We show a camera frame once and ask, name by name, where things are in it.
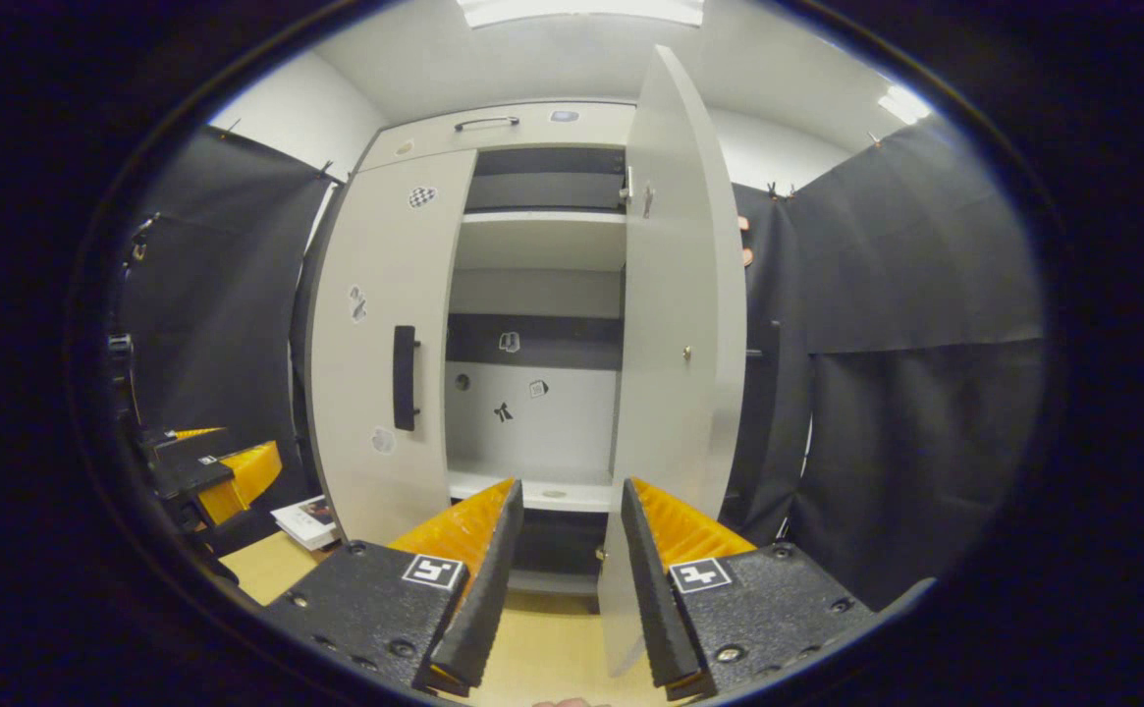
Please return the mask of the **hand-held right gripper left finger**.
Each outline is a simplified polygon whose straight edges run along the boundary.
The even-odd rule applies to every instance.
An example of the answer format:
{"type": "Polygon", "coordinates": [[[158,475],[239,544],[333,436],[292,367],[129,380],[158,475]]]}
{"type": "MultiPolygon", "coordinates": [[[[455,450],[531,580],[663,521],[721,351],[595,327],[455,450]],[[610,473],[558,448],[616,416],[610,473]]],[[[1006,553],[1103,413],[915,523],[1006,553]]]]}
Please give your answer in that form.
{"type": "Polygon", "coordinates": [[[344,543],[262,615],[370,680],[469,696],[482,684],[523,524],[506,478],[387,543],[344,543]]]}

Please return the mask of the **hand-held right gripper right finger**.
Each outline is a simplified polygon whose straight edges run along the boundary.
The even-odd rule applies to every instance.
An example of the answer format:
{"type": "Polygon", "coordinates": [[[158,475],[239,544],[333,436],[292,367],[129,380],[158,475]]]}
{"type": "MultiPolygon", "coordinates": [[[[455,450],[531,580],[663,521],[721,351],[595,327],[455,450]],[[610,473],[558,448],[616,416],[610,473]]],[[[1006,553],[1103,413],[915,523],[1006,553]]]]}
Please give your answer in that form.
{"type": "Polygon", "coordinates": [[[621,519],[649,670],[670,701],[782,680],[876,622],[796,545],[750,543],[654,484],[625,482],[621,519]]]}

